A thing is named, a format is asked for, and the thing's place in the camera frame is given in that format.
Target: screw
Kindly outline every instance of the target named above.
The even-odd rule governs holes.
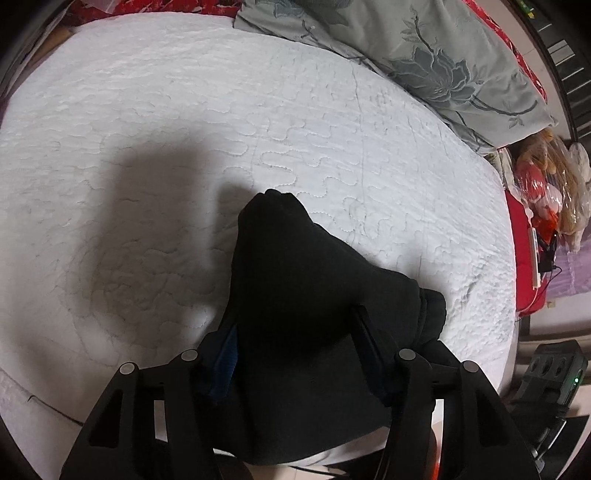
[[[197,355],[198,353],[196,350],[185,350],[183,353],[181,353],[181,358],[186,362],[192,362],[197,358]]]
[[[464,363],[462,363],[462,365],[464,366],[464,369],[469,371],[471,374],[475,374],[480,370],[480,367],[472,360],[466,360]]]
[[[121,375],[129,375],[132,371],[135,370],[135,365],[131,362],[127,362],[119,367],[119,373]]]
[[[410,348],[403,348],[398,352],[398,355],[402,360],[414,360],[417,356]]]

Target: black mount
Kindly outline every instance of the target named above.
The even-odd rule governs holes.
[[[376,480],[423,480],[435,400],[444,400],[440,480],[538,480],[531,449],[486,375],[439,340],[420,354],[381,343],[367,311],[349,326],[370,391],[392,407]],[[167,365],[128,363],[111,379],[82,428],[60,480],[222,480],[200,406],[228,390],[237,326],[208,334]],[[397,392],[393,380],[405,378]],[[168,442],[155,438],[154,401],[164,400]]]

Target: floor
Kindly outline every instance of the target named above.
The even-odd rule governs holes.
[[[524,56],[529,67],[540,79],[548,94],[548,107],[558,125],[554,131],[562,138],[570,138],[569,126],[560,102],[558,91],[554,86],[554,80],[545,66],[544,60],[536,50],[529,34],[521,27],[511,10],[505,5],[504,0],[478,0],[478,4],[497,22],[505,31],[517,50]]]

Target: bed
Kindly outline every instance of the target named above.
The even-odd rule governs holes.
[[[515,322],[501,181],[363,66],[228,18],[96,21],[16,91],[0,149],[0,414],[43,478],[118,365],[165,363],[215,328],[238,212],[268,188],[441,291],[441,338],[501,383]]]

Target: gray floral pillowcase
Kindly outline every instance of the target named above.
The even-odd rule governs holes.
[[[462,0],[243,0],[235,28],[363,63],[480,154],[555,124],[511,50]]]

